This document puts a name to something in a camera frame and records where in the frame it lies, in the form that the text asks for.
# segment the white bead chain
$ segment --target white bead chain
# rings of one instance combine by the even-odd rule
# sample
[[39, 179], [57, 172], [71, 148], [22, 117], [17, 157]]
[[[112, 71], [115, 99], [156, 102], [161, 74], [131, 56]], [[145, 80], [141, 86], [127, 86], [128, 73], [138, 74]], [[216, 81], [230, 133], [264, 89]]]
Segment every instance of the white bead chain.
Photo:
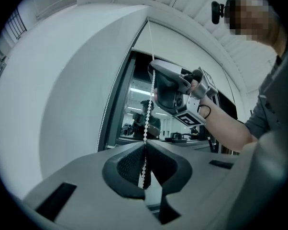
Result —
[[[153, 50], [153, 39], [152, 39], [152, 32], [150, 30], [150, 24], [149, 24], [149, 19], [147, 18], [148, 20], [148, 28], [149, 28], [149, 34], [150, 34], [150, 42], [151, 42], [151, 45], [152, 45], [152, 56], [153, 56], [153, 60], [155, 59], [155, 56], [154, 56], [154, 50]], [[144, 130], [144, 144], [146, 145], [146, 141], [147, 141], [147, 129], [148, 129], [148, 121], [149, 121], [149, 116], [150, 116], [150, 110], [151, 110], [151, 106], [152, 106], [152, 100], [153, 100], [153, 94], [154, 94], [154, 88], [155, 88], [155, 70], [153, 71], [153, 80], [152, 80], [152, 87], [151, 87], [151, 90], [150, 90], [150, 97], [149, 97], [149, 103], [148, 103], [148, 110], [147, 110], [147, 116], [146, 116], [146, 122], [145, 122], [145, 130]], [[139, 180], [139, 187], [140, 188], [143, 188], [144, 186], [144, 179], [145, 179], [145, 170], [146, 170], [146, 156], [145, 156], [145, 163], [144, 163], [144, 166], [142, 168], [142, 174], [140, 176], [140, 180]]]

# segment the gray sleeve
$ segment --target gray sleeve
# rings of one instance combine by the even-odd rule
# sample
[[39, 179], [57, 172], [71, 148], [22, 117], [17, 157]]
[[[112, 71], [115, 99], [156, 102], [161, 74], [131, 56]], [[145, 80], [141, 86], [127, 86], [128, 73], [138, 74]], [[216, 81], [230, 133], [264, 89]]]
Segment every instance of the gray sleeve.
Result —
[[260, 97], [258, 97], [254, 112], [246, 121], [245, 126], [249, 129], [249, 132], [257, 139], [269, 131], [269, 125]]

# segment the ceiling light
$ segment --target ceiling light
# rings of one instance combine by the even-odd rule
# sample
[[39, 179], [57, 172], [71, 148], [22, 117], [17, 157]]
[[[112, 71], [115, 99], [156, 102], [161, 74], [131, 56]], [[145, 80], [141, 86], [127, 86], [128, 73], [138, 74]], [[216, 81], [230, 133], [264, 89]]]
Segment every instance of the ceiling light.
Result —
[[142, 110], [142, 109], [133, 108], [133, 107], [127, 107], [127, 108], [129, 108], [129, 109], [133, 109], [133, 110], [139, 110], [139, 111], [141, 111], [141, 110]]
[[130, 88], [130, 91], [137, 92], [137, 93], [141, 93], [141, 94], [150, 95], [150, 92], [148, 92], [148, 91], [138, 90], [138, 89], [135, 89], [135, 88]]
[[163, 113], [156, 113], [156, 114], [167, 116], [167, 114], [163, 114]]

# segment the black slot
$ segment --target black slot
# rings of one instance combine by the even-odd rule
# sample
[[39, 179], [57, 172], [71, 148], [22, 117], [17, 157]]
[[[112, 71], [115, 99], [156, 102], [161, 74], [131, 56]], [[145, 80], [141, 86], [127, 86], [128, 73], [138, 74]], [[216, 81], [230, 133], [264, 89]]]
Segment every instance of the black slot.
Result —
[[230, 170], [233, 166], [233, 163], [228, 163], [228, 162], [222, 162], [222, 161], [218, 161], [218, 160], [211, 160], [209, 162], [209, 164]]
[[40, 215], [54, 221], [77, 186], [62, 183], [36, 210]]

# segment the man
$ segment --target man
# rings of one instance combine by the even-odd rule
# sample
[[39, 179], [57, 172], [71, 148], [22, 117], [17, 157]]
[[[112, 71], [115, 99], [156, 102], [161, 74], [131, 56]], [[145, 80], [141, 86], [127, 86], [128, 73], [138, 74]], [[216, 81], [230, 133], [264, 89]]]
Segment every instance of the man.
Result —
[[[143, 105], [142, 113], [133, 115], [132, 132], [134, 133], [134, 138], [143, 140], [149, 100], [141, 101], [141, 104]], [[154, 103], [152, 102], [148, 120], [147, 139], [156, 139], [160, 135], [161, 122], [159, 118], [153, 116], [153, 109]]]
[[[243, 146], [256, 142], [267, 131], [279, 125], [265, 96], [264, 88], [271, 82], [271, 76], [285, 57], [288, 49], [287, 34], [277, 15], [261, 0], [227, 0], [225, 22], [235, 35], [246, 35], [247, 39], [271, 46], [277, 53], [277, 60], [272, 71], [259, 88], [258, 102], [249, 120], [242, 124], [217, 107], [207, 96], [201, 99], [203, 106], [199, 114], [206, 118], [206, 128], [224, 146], [234, 151], [241, 151]], [[193, 80], [189, 93], [194, 91], [198, 82]]]

